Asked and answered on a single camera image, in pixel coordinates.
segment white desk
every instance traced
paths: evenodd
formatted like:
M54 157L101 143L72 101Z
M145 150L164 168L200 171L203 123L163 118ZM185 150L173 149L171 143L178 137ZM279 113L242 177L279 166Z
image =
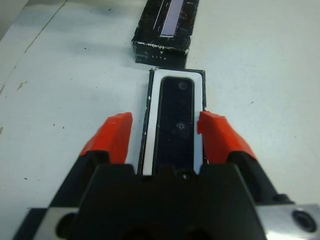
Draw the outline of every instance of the white desk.
M151 66L135 63L130 41L146 0L46 2L30 1L0 42L0 239L49 204L108 116L132 112L127 162L139 157ZM187 60L206 70L208 109L301 204L320 204L319 10L200 0Z

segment silver metal part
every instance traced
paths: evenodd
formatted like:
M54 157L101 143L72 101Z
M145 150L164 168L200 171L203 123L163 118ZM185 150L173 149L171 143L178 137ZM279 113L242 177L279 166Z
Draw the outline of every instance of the silver metal part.
M320 240L320 208L318 205L257 206L257 214L268 240ZM307 213L315 222L314 232L304 230L304 219L294 218L295 211Z
M175 35L184 0L171 0L160 37L172 38Z
M77 207L50 207L34 236L34 240L61 240L56 234L57 224L65 215L77 212Z

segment black box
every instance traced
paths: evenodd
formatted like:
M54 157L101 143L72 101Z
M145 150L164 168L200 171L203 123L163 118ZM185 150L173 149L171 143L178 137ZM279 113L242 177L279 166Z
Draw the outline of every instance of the black box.
M199 0L148 0L131 41L135 62L185 68Z

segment white table surface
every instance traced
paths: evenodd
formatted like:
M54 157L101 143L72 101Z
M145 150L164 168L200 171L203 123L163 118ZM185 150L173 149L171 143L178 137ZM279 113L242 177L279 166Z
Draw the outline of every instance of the white table surface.
M132 112L126 161L137 166L151 66L135 63L130 41L145 3L31 0L0 42L0 239L48 206L107 117ZM206 71L208 109L300 204L320 204L319 10L200 0L187 59Z

